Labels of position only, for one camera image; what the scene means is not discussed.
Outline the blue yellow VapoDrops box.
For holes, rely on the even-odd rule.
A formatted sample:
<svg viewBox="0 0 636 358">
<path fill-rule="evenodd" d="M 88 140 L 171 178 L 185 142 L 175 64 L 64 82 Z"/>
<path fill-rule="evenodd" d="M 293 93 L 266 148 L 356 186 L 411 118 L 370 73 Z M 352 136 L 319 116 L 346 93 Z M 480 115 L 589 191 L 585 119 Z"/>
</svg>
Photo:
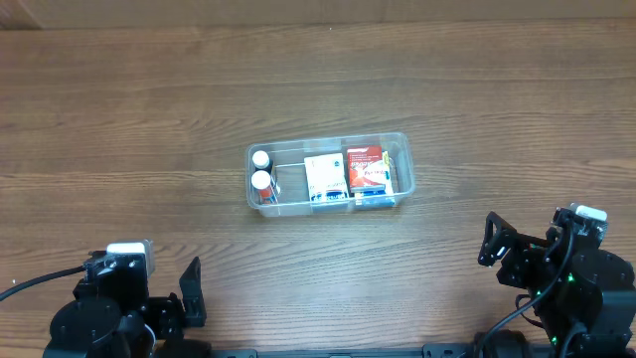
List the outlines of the blue yellow VapoDrops box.
<svg viewBox="0 0 636 358">
<path fill-rule="evenodd" d="M 360 206 L 392 206 L 396 201 L 394 198 L 394 188 L 393 181 L 391 175 L 391 165 L 389 154 L 386 151 L 383 151 L 384 159 L 388 166 L 388 178 L 390 179 L 387 189 L 385 192 L 366 192 L 366 193 L 357 193 L 353 196 L 356 199 L 356 204 Z"/>
</svg>

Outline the orange bottle white cap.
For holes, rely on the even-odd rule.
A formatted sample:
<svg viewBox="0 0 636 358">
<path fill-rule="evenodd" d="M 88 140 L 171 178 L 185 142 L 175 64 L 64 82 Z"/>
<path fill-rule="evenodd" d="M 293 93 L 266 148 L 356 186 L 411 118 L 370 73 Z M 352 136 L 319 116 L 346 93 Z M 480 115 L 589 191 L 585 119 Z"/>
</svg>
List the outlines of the orange bottle white cap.
<svg viewBox="0 0 636 358">
<path fill-rule="evenodd" d="M 255 171 L 250 177 L 250 184 L 262 205 L 278 203 L 276 185 L 269 172 L 265 170 Z"/>
</svg>

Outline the dark bottle white cap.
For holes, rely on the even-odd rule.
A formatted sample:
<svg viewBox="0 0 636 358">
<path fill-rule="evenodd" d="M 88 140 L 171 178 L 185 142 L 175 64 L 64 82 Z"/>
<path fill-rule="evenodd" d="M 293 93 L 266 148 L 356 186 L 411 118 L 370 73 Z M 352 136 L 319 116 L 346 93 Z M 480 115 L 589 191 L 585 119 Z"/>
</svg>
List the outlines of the dark bottle white cap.
<svg viewBox="0 0 636 358">
<path fill-rule="evenodd" d="M 266 151 L 255 151 L 251 156 L 251 162 L 255 171 L 265 171 L 269 174 L 273 173 L 274 162 Z"/>
</svg>

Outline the red orange medicine box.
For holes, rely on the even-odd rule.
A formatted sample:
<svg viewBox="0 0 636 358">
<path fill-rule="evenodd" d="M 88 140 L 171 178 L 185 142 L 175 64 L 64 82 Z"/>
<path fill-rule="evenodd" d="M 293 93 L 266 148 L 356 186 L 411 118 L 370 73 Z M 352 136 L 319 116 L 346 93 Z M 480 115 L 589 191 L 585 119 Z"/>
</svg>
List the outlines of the red orange medicine box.
<svg viewBox="0 0 636 358">
<path fill-rule="evenodd" d="M 390 179 L 384 153 L 379 145 L 348 148 L 347 162 L 352 193 L 386 191 Z"/>
</svg>

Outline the white bandage box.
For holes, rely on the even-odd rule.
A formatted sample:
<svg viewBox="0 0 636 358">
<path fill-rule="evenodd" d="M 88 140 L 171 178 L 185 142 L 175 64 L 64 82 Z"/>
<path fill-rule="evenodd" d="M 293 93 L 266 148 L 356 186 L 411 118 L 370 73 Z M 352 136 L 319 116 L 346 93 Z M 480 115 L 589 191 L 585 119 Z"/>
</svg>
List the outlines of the white bandage box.
<svg viewBox="0 0 636 358">
<path fill-rule="evenodd" d="M 349 197 L 342 153 L 304 158 L 309 201 L 324 203 Z"/>
</svg>

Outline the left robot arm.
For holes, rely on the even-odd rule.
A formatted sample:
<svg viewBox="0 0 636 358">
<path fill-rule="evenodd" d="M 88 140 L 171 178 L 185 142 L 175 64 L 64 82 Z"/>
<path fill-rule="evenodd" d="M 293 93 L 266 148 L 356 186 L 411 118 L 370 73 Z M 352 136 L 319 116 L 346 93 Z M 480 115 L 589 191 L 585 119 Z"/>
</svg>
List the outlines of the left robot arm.
<svg viewBox="0 0 636 358">
<path fill-rule="evenodd" d="M 50 324 L 44 358 L 211 357 L 209 343 L 187 339 L 203 327 L 207 311 L 201 262 L 195 257 L 179 278 L 182 294 L 153 297 L 153 242 L 112 243 L 89 254 L 74 300 Z"/>
</svg>

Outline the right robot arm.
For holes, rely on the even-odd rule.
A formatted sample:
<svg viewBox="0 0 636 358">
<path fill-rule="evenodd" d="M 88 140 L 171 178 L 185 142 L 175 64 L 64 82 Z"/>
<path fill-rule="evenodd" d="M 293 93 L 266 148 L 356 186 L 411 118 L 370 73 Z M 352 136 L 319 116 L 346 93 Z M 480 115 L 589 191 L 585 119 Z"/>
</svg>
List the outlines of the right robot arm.
<svg viewBox="0 0 636 358">
<path fill-rule="evenodd" d="M 477 337 L 475 357 L 533 357 L 520 333 L 505 326 L 534 313 L 531 324 L 550 341 L 550 357 L 632 357 L 635 268 L 601 244 L 607 215 L 578 203 L 556 208 L 544 238 L 520 233 L 498 214 L 487 215 L 478 263 L 501 265 L 498 282 L 522 294 L 516 308 Z"/>
</svg>

